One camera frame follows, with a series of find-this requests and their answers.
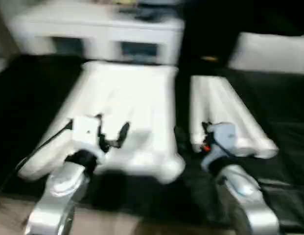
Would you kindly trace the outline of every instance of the white fabric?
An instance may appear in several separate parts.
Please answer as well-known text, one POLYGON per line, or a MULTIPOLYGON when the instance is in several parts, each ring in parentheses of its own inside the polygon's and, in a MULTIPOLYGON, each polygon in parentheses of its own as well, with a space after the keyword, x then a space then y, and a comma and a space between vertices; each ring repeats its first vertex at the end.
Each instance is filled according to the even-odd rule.
MULTIPOLYGON (((103 113, 102 132, 107 139, 115 139, 130 121, 123 148, 112 148, 106 163, 94 173, 121 169, 128 174, 152 175, 163 183, 175 180, 184 169, 173 135, 171 84, 175 69, 88 62, 84 70, 46 138, 76 115, 103 113)), ((64 133, 36 154, 19 175, 36 180, 60 166, 72 152, 70 135, 64 133)))
POLYGON ((203 140, 202 136, 199 137, 199 133, 203 132, 202 127, 197 123, 202 120, 207 121, 210 118, 212 123, 231 122, 235 125, 237 141, 234 154, 237 156, 244 157, 255 154, 258 158, 271 158, 277 153, 278 149, 274 142, 265 135, 226 79, 198 76, 192 78, 192 81, 194 84, 191 86, 191 98, 193 101, 199 102, 191 106, 193 144, 200 144, 203 140), (201 108, 209 111, 199 112, 195 110, 201 108))
POLYGON ((229 66, 238 70, 304 72, 304 36, 241 33, 229 66))

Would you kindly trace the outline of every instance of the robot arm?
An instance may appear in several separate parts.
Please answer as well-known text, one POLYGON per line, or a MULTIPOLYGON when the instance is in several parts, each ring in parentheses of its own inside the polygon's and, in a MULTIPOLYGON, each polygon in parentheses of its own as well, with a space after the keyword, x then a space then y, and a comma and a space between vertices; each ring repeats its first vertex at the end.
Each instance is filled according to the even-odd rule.
POLYGON ((235 128, 231 123, 203 123, 202 169, 216 179, 220 201, 238 235, 278 235, 279 221, 264 201, 257 181, 234 163, 235 128))
POLYGON ((68 235, 75 205, 82 199, 97 164, 105 163, 111 146, 121 148, 130 124, 126 123, 115 141, 101 133, 101 115, 73 120, 72 140, 76 152, 50 173, 44 194, 33 209, 25 235, 68 235))

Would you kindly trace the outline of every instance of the wooden floor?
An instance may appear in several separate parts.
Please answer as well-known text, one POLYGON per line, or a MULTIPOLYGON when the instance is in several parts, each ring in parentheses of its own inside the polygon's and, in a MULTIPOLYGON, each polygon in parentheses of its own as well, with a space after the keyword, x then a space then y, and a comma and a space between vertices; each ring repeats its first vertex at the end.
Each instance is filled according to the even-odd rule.
MULTIPOLYGON (((0 235, 22 235, 22 223, 32 202, 0 199, 0 235)), ((143 222, 139 217, 78 208, 70 235, 234 235, 233 231, 205 227, 172 226, 143 222)))

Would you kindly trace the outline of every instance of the black fabric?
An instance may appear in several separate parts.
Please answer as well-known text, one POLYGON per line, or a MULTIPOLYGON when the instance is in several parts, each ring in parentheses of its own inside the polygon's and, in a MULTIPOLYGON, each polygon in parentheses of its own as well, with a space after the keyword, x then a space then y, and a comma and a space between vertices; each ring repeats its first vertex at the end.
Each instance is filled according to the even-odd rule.
POLYGON ((227 71, 227 79, 280 151, 241 159, 288 231, 304 233, 304 75, 227 71))
MULTIPOLYGON (((82 63, 73 57, 22 56, 0 74, 0 134, 6 136, 0 143, 0 180, 36 146, 80 75, 82 63)), ((281 227, 304 233, 304 75, 234 70, 222 74, 280 148, 272 159, 240 158, 239 163, 260 182, 281 227)), ((215 181, 201 169, 201 159, 187 152, 183 158, 185 171, 169 185, 120 171, 94 176, 82 203, 164 223, 228 227, 215 181)), ((31 183, 15 177, 5 192, 38 199, 45 180, 31 183)))
POLYGON ((82 61, 23 55, 0 73, 0 184, 47 131, 75 84, 82 61))

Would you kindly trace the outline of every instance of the black cable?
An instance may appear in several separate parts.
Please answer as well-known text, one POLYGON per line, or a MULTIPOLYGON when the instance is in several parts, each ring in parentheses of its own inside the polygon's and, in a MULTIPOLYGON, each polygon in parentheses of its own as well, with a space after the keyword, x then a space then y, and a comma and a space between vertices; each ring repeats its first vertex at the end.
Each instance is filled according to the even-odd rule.
POLYGON ((34 149, 32 151, 32 153, 30 153, 29 155, 27 155, 26 157, 24 157, 15 166, 15 168, 10 172, 10 174, 5 178, 5 180, 1 184, 1 186, 0 186, 0 194, 3 192, 5 186, 9 182, 9 180, 15 175, 16 172, 18 172, 25 165, 26 162, 28 162, 38 151, 40 151, 43 147, 45 147, 50 142, 52 142, 56 137, 58 137, 63 131, 65 131, 67 129, 70 129, 70 130, 72 129, 72 120, 70 120, 61 130, 59 130, 56 134, 54 134, 53 136, 51 136, 47 141, 45 141, 39 147, 37 147, 36 149, 34 149))

